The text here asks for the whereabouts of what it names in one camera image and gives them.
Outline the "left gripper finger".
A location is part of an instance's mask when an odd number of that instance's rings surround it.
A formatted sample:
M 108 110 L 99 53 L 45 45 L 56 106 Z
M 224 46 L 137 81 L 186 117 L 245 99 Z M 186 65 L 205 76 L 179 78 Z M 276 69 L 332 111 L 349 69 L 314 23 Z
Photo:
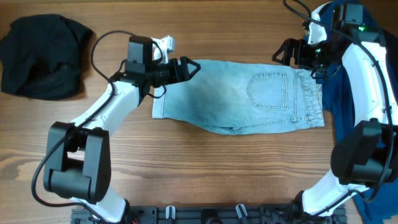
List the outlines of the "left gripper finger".
M 182 70 L 176 70 L 175 71 L 174 83 L 180 83 L 180 82 L 189 81 L 196 75 L 196 73 L 197 73 L 196 70 L 194 70 L 191 73 L 186 72 L 186 71 L 182 71 Z
M 189 65 L 192 65 L 195 67 L 195 69 L 192 72 L 189 71 L 189 67 L 188 67 Z M 201 65 L 199 63 L 196 63 L 195 61 L 191 60 L 190 58 L 188 58 L 186 56 L 180 57 L 180 66 L 181 66 L 181 70 L 183 73 L 197 73 L 201 69 Z

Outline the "light blue denim shorts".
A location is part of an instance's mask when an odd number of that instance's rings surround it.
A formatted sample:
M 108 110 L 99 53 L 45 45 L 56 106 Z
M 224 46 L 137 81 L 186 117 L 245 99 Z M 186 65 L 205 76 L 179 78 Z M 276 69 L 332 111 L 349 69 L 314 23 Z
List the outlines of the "light blue denim shorts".
M 199 60 L 189 81 L 156 88 L 154 119 L 216 134 L 275 134 L 324 125 L 322 86 L 304 69 Z

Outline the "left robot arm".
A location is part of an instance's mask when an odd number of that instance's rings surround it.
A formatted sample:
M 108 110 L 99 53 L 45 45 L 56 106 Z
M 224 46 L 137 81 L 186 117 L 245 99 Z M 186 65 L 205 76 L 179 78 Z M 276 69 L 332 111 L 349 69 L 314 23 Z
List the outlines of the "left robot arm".
M 187 57 L 168 58 L 174 44 L 169 35 L 130 36 L 127 57 L 107 79 L 103 95 L 73 121 L 50 127 L 46 156 L 37 168 L 44 171 L 44 189 L 67 199 L 66 207 L 85 208 L 93 223 L 132 223 L 129 202 L 110 187 L 109 140 L 151 88 L 188 81 L 200 71 Z

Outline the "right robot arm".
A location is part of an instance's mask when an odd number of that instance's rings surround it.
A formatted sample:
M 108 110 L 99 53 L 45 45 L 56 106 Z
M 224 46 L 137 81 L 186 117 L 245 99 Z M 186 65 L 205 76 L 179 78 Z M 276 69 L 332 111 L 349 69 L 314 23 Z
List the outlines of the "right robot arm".
M 336 220 L 335 210 L 367 190 L 378 193 L 397 178 L 397 87 L 389 74 L 388 33 L 367 22 L 363 4 L 330 1 L 301 13 L 304 39 L 287 39 L 273 55 L 282 65 L 327 80 L 344 70 L 353 101 L 353 129 L 332 150 L 331 168 L 283 212 L 292 223 Z

